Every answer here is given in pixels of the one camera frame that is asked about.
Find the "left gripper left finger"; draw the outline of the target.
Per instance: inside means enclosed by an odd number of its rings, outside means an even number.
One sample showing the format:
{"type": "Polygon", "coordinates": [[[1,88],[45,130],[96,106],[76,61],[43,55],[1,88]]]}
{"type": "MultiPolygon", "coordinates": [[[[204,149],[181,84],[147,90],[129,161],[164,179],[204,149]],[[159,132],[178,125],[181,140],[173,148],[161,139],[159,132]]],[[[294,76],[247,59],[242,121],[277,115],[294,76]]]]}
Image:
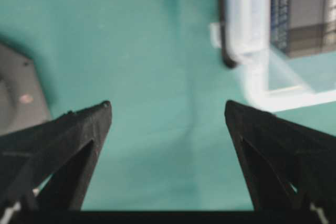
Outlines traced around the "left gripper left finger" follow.
{"type": "Polygon", "coordinates": [[[1,208],[79,210],[112,124],[109,101],[1,136],[1,208]]]}

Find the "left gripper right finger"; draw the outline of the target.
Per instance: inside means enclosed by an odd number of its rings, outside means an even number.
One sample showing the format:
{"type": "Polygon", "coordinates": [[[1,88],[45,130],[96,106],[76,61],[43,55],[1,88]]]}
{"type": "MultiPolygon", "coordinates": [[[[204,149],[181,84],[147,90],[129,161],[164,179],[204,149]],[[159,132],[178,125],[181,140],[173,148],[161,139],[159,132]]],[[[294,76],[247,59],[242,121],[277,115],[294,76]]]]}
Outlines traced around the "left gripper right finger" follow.
{"type": "Polygon", "coordinates": [[[229,100],[225,123],[256,210],[335,211],[335,137],[229,100]]]}

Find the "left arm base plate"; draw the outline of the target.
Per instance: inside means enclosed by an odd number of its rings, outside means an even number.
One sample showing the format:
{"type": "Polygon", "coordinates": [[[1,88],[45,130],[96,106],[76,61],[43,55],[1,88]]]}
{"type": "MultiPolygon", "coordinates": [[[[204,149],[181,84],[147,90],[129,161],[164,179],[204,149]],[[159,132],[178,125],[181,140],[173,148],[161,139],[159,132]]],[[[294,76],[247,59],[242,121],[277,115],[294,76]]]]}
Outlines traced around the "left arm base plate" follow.
{"type": "Polygon", "coordinates": [[[1,135],[51,120],[34,62],[1,43],[1,135]]]}

